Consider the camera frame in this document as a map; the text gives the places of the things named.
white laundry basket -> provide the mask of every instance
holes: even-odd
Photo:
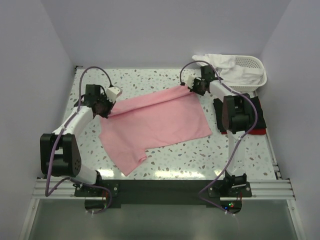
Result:
[[[262,62],[254,56],[235,55],[235,64],[241,67],[264,69]],[[253,92],[257,90],[257,88],[265,85],[266,82],[267,74],[266,71],[264,71],[264,74],[261,76],[259,84],[257,85],[234,85],[234,83],[228,83],[228,86],[238,92]]]

gray wall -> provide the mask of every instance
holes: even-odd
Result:
[[[261,56],[268,75],[262,107],[310,240],[320,235],[319,10],[319,0],[292,0]]]
[[[73,65],[40,0],[0,4],[0,239],[18,238],[35,179],[39,139],[62,119]]]
[[[77,65],[181,67],[194,54],[258,56],[290,0],[42,0]]]

pink cloth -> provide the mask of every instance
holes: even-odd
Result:
[[[198,97],[186,86],[119,101],[100,122],[101,143],[126,176],[147,158],[146,149],[212,134]]]

white towel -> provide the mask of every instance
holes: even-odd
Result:
[[[236,56],[222,54],[194,55],[193,60],[202,60],[212,64],[225,82],[232,85],[257,85],[265,69],[236,65]]]

terrazzo tabletop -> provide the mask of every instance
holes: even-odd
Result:
[[[79,80],[84,69],[78,68],[67,103],[66,119],[78,100]],[[180,69],[106,69],[112,84],[122,88],[117,101],[150,94],[179,85]],[[187,69],[183,77],[192,74],[200,76],[199,70]],[[83,78],[82,94],[86,84],[102,85],[109,82],[104,73],[90,69]],[[213,107],[215,96],[206,93],[198,96],[212,135],[178,144],[147,149],[147,159],[128,176],[124,176],[104,150],[99,134],[100,117],[96,116],[84,129],[77,144],[82,164],[99,170],[103,179],[159,180],[159,179],[205,179],[213,180],[228,161],[228,137],[217,129]],[[249,180],[275,180],[273,158],[266,135],[249,135],[245,140],[246,158],[244,168]]]

